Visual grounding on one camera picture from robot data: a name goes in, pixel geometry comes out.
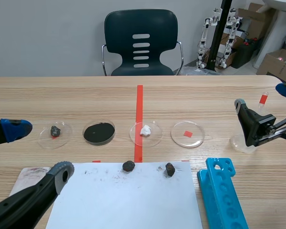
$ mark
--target wood grain surface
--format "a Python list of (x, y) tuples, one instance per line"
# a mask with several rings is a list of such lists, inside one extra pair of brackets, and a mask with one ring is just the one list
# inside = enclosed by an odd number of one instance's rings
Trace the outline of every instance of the wood grain surface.
[[(208, 157), (229, 157), (238, 198), (251, 229), (286, 229), (286, 140), (260, 146), (253, 154), (235, 151), (229, 138), (238, 123), (234, 100), (245, 99), (257, 108), (262, 92), (269, 92), (267, 110), (278, 120), (286, 118), (286, 98), (275, 91), (272, 76), (144, 76), (144, 77), (0, 77), (0, 118), (26, 119), (32, 133), (0, 145), (0, 201), (8, 197), (24, 167), (51, 167), (71, 162), (124, 162), (133, 160), (129, 130), (135, 122), (136, 88), (143, 84), (143, 119), (163, 129), (162, 141), (143, 148), (143, 161), (189, 160), (201, 218), (208, 228), (196, 173)], [(115, 138), (105, 146), (92, 146), (82, 136), (93, 120), (111, 120)], [(205, 140), (194, 149), (177, 145), (172, 126), (182, 120), (200, 124)], [(38, 144), (40, 132), (52, 121), (68, 122), (72, 139), (46, 150)], [(44, 229), (50, 210), (36, 228)]]

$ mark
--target chair backrest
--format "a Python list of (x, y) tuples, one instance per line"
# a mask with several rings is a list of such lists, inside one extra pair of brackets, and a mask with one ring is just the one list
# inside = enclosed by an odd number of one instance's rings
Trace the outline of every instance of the chair backrest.
[(169, 10), (121, 10), (107, 15), (107, 50), (122, 56), (112, 75), (172, 75), (160, 54), (176, 47), (178, 22)]

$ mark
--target red tape line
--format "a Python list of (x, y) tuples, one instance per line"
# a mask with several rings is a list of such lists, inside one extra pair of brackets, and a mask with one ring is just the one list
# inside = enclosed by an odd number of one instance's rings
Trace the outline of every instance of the red tape line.
[(140, 135), (143, 127), (143, 85), (137, 87), (137, 108), (135, 115), (135, 144), (134, 144), (134, 162), (143, 162), (143, 137)]

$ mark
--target blue test tube rack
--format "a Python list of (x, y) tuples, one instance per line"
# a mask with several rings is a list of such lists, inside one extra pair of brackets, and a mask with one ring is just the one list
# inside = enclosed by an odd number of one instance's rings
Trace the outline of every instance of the blue test tube rack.
[(207, 169), (197, 173), (210, 229), (249, 229), (231, 177), (229, 158), (208, 158)]

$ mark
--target white cotton ball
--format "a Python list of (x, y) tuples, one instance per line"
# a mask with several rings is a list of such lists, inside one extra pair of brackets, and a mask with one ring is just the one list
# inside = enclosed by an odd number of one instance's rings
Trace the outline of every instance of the white cotton ball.
[(148, 125), (145, 125), (145, 126), (141, 129), (140, 135), (143, 135), (143, 136), (145, 136), (145, 137), (151, 135), (151, 128), (150, 128)]

